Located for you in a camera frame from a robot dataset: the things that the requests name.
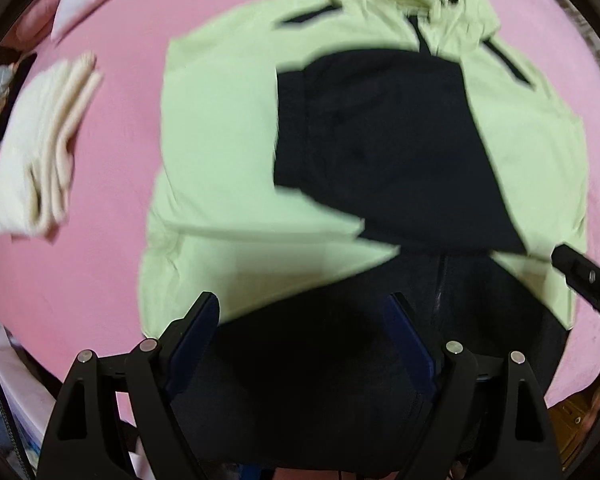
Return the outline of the light green black hoodie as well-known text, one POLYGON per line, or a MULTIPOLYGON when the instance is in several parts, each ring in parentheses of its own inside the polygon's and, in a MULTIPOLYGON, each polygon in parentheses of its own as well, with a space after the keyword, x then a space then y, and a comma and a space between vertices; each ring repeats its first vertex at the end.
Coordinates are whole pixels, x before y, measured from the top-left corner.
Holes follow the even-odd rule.
POLYGON ((429 405, 382 326, 393 292, 550 388, 585 133, 500 28, 490 0, 259 0, 170 42, 138 299, 149 336, 220 300, 174 400, 196 448, 414 434, 429 405))

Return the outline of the folded cream garment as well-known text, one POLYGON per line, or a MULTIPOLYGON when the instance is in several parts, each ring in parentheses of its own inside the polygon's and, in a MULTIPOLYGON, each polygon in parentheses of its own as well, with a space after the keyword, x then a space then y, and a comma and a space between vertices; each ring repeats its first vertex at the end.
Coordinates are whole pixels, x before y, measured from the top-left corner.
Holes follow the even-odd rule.
POLYGON ((68 216, 69 143, 102 74, 96 55, 63 58, 20 92, 0 147, 0 236, 44 237, 68 216))

